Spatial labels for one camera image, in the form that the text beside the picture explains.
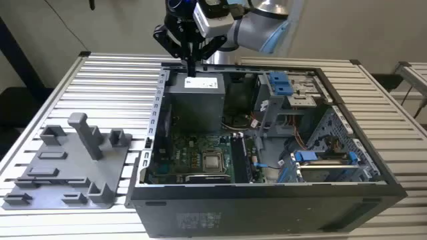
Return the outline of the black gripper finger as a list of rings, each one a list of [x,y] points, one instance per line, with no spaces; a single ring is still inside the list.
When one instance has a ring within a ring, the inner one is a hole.
[[[173,58],[179,58],[185,63],[186,76],[192,76],[192,58],[189,43],[186,41],[186,36],[182,28],[177,29],[177,41],[170,38],[169,30],[163,24],[159,24],[153,29],[151,37],[169,53]]]
[[[206,44],[205,39],[192,42],[190,46],[190,76],[196,76],[196,65],[201,60],[206,60],[226,41],[225,35],[214,36]]]

